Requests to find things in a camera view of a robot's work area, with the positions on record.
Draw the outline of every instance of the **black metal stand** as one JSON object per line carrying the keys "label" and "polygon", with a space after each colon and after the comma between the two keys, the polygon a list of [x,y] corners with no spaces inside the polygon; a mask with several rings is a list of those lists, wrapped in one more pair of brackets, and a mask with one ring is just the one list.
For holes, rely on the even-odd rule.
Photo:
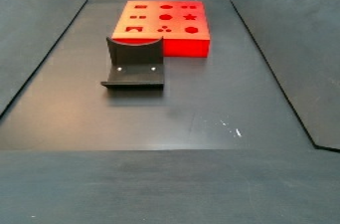
{"label": "black metal stand", "polygon": [[164,73],[164,38],[141,44],[124,44],[107,38],[112,58],[112,70],[107,88],[116,87],[163,87]]}

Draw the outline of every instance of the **star-shaped hole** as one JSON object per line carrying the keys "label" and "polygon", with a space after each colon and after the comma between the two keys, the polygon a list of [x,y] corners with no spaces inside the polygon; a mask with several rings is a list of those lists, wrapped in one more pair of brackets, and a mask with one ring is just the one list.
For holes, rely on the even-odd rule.
{"label": "star-shaped hole", "polygon": [[188,21],[193,21],[196,19],[196,16],[193,16],[192,14],[188,14],[184,17]]}

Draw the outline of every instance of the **shape sorter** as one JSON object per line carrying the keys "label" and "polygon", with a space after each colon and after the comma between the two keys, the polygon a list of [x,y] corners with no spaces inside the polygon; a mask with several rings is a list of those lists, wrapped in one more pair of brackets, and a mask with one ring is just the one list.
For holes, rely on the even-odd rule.
{"label": "shape sorter", "polygon": [[167,57],[207,57],[209,33],[201,2],[128,2],[112,39],[143,44],[161,37]]}

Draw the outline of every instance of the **gray wall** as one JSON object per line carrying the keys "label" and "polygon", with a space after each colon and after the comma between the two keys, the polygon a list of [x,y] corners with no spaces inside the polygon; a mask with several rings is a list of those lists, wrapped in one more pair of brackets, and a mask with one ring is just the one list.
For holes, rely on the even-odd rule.
{"label": "gray wall", "polygon": [[315,143],[340,148],[340,0],[232,0]]}
{"label": "gray wall", "polygon": [[0,0],[0,114],[87,0]]}

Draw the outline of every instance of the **white speck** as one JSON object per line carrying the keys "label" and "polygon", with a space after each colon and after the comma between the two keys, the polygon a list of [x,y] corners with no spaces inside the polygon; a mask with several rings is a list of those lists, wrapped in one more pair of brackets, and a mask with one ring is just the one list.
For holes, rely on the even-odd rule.
{"label": "white speck", "polygon": [[236,129],[236,133],[237,133],[239,137],[241,137],[240,132],[239,132],[239,129]]}

